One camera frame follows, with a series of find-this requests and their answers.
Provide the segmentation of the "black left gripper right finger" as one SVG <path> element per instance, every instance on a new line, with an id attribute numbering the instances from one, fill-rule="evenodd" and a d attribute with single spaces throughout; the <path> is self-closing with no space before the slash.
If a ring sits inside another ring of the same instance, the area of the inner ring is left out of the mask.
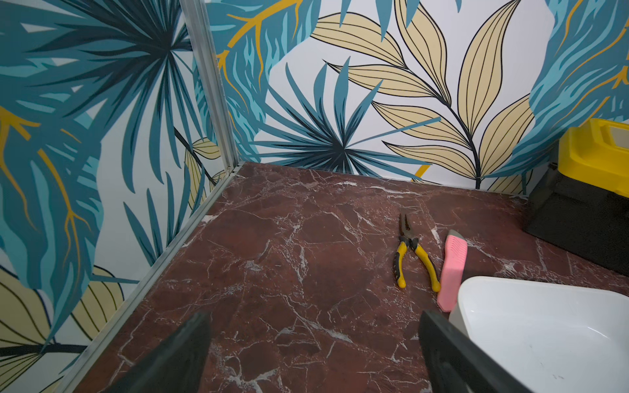
<path id="1" fill-rule="evenodd" d="M 424 311 L 419 343 L 434 392 L 529 392 L 444 316 Z"/>

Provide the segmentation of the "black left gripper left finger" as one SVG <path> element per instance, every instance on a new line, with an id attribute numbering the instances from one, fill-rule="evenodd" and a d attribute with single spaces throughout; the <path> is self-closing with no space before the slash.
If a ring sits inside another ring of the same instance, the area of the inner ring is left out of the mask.
<path id="1" fill-rule="evenodd" d="M 196 313 L 107 392 L 197 392 L 211 345 L 211 319 Z"/>

